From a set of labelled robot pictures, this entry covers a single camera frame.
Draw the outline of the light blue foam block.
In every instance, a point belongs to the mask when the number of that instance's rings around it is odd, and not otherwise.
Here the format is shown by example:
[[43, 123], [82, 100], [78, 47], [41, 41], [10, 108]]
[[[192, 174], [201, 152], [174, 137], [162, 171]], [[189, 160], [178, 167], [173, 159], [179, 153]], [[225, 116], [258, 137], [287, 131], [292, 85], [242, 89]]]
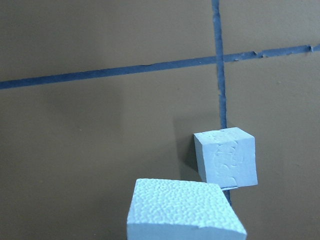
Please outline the light blue foam block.
[[238, 127], [193, 135], [198, 173], [223, 190], [258, 184], [255, 137]]
[[217, 184], [139, 178], [126, 221], [129, 240], [245, 240]]

